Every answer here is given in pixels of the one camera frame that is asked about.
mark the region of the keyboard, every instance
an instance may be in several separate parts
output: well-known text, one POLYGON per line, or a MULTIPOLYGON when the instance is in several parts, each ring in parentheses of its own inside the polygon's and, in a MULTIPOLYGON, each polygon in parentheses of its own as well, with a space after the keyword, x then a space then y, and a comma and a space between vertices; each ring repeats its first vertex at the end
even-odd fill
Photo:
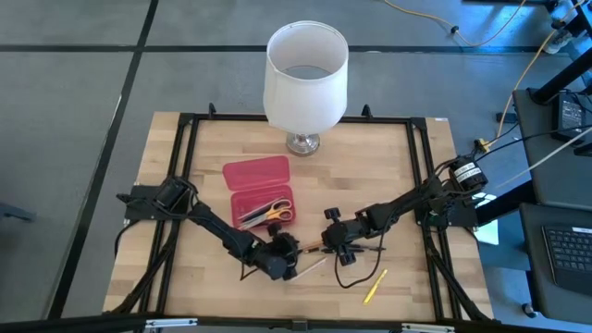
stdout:
POLYGON ((555 284, 592 296, 592 228, 545 226, 543 235, 555 284))

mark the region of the floor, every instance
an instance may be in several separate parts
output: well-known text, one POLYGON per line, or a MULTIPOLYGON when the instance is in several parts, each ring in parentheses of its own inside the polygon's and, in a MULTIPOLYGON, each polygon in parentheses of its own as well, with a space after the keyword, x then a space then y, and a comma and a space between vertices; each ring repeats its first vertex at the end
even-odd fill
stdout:
MULTIPOLYGON (((462 0, 397 3, 459 24, 471 41, 486 39, 515 10, 462 0)), ((265 45, 282 25, 312 19, 340 30, 350 45, 392 46, 389 53, 351 53, 347 114, 357 115, 370 104, 377 116, 447 117, 457 151, 468 153, 473 139, 495 135, 494 115, 503 109, 551 22, 543 7, 526 6, 491 47, 475 53, 458 47, 438 23, 377 0, 153 0, 154 22, 142 38, 150 4, 0 2, 0 202, 38 216, 31 224, 12 219, 0 223, 3 322, 38 319, 47 311, 117 110, 123 113, 120 131, 65 308, 66 316, 100 313, 114 260, 113 241, 122 227, 124 209, 115 194, 128 191, 135 179, 152 113, 206 112, 210 102, 220 113, 263 110, 265 53, 230 52, 238 50, 233 45, 265 45), (137 43, 204 47, 135 56, 131 49, 109 49, 137 43), (33 47, 48 44, 61 46, 33 47)), ((522 87, 540 86, 571 61, 566 53, 541 56, 522 87)), ((582 87, 580 80, 573 84, 574 89, 582 87)), ((519 131, 505 140, 512 136, 519 137, 519 131)), ((526 168, 524 150, 516 144, 484 160, 482 168, 492 184, 501 183, 526 168)), ((495 316, 502 322, 590 330, 526 318, 519 308, 529 301, 524 273, 484 269, 495 316)))

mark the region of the red plastic box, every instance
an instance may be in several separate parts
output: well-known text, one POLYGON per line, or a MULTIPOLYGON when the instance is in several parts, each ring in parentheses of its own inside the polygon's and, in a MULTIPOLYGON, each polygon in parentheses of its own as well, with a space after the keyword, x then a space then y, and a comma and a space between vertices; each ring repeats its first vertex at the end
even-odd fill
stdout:
POLYGON ((290 181, 290 164, 286 156, 273 156, 251 161, 228 163, 222 167, 222 174, 228 189, 234 191, 230 196, 232 224, 241 225, 240 216, 268 204, 275 199, 285 198, 292 201, 292 220, 296 218, 294 196, 290 181))

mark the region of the orange scissors handle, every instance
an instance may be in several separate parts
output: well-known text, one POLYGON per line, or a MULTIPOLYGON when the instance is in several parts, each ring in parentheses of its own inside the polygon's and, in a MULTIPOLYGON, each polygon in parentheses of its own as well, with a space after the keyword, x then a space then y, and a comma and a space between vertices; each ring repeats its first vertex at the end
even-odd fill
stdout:
POLYGON ((274 202, 269 211, 267 211, 267 219, 279 219, 282 221, 290 221, 292 219, 292 202, 288 199, 280 199, 274 202))

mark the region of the plastic box lid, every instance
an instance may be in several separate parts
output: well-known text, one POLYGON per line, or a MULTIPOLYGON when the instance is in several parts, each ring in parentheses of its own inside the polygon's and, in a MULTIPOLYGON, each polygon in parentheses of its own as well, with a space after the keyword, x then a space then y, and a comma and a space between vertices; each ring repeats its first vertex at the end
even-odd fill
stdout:
POLYGON ((288 157, 280 155, 227 163, 222 174, 231 191, 247 191, 289 182, 290 165, 288 157))

